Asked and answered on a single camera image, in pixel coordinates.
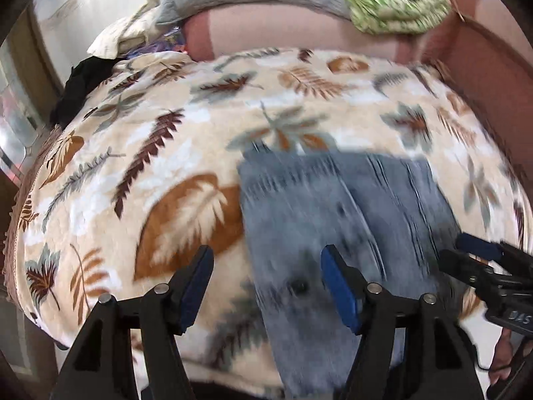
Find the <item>bed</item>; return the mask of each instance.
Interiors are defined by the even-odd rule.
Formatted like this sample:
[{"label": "bed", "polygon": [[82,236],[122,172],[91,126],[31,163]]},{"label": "bed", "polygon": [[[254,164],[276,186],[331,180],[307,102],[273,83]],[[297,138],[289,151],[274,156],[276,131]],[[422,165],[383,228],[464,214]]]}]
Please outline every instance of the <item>bed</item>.
[{"label": "bed", "polygon": [[[456,1],[462,16],[483,13],[481,0]],[[209,22],[222,10],[238,18],[249,6],[190,18],[191,45],[210,33],[190,56],[118,63],[74,121],[52,132],[14,208],[6,276],[25,314],[70,346],[101,293],[142,295],[209,244],[216,256],[210,285],[195,325],[177,339],[187,374],[280,397],[239,207],[237,165],[246,145],[425,157],[465,232],[532,251],[527,134],[506,123],[531,107],[524,88],[532,83],[531,49],[456,14],[416,40],[387,37],[361,54],[309,44],[298,29],[291,38],[278,34],[290,44],[274,38],[263,47],[244,35],[238,49],[215,49]],[[485,47],[483,58],[472,57],[472,37]],[[488,85],[507,94],[494,98]],[[470,292],[462,300],[466,317],[479,302]],[[132,347],[142,388],[138,332]]]}]

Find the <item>white wall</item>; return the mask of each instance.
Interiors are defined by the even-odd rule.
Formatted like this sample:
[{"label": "white wall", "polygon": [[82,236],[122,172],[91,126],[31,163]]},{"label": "white wall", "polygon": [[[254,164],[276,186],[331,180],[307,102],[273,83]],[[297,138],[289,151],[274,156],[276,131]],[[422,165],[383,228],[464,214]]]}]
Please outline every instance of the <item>white wall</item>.
[{"label": "white wall", "polygon": [[64,83],[70,68],[109,24],[129,16],[146,0],[34,0],[35,14],[50,59]]}]

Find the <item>fleece blanket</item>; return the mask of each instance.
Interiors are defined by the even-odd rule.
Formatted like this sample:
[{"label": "fleece blanket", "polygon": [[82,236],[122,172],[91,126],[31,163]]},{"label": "fleece blanket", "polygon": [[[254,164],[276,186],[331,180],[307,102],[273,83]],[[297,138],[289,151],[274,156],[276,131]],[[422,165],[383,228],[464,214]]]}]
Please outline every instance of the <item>fleece blanket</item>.
[{"label": "fleece blanket", "polygon": [[[510,166],[427,68],[308,49],[210,63],[155,53],[115,66],[36,173],[14,242],[25,314],[70,346],[101,293],[142,295],[208,244],[213,276],[177,340],[186,371],[280,395],[239,206],[237,165],[261,142],[423,157],[465,232],[532,250],[531,208]],[[466,296],[464,312],[474,304]],[[142,388],[139,332],[132,338]]]}]

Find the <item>blue gripper pad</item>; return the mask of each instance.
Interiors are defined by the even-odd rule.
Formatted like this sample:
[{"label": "blue gripper pad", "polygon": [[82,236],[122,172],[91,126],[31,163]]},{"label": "blue gripper pad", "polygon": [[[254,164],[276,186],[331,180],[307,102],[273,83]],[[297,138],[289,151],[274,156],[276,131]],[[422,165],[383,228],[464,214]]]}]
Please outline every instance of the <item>blue gripper pad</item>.
[{"label": "blue gripper pad", "polygon": [[461,233],[455,240],[455,247],[464,253],[470,253],[485,260],[499,261],[502,250],[493,242],[487,242],[468,233]]},{"label": "blue gripper pad", "polygon": [[335,247],[330,247],[332,247],[332,245],[326,246],[322,250],[320,257],[322,277],[331,295],[333,296],[333,299],[335,300],[335,305],[337,306],[337,311],[342,319],[342,323],[350,328],[354,334],[357,334],[360,327],[357,299],[353,295],[350,286],[346,282],[346,279],[340,270],[340,267],[335,261],[334,255],[332,255],[330,252],[336,252]]},{"label": "blue gripper pad", "polygon": [[195,322],[207,284],[209,284],[211,273],[213,272],[215,263],[213,250],[203,245],[199,248],[200,251],[203,251],[203,253],[199,255],[199,260],[193,266],[194,272],[181,298],[180,328],[182,332],[185,332]]}]

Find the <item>blue cloth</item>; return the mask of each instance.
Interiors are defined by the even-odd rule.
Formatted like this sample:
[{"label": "blue cloth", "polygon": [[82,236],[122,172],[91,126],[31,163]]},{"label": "blue cloth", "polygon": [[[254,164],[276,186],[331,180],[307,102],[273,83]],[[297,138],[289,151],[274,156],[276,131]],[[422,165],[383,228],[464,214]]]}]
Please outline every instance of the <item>blue cloth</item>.
[{"label": "blue cloth", "polygon": [[[344,385],[359,338],[343,325],[320,272],[334,244],[346,264],[391,293],[437,293],[458,315],[465,286],[438,271],[460,233],[425,160],[328,152],[246,152],[241,207],[258,303],[290,395]],[[403,352],[397,330],[391,364]]]}]

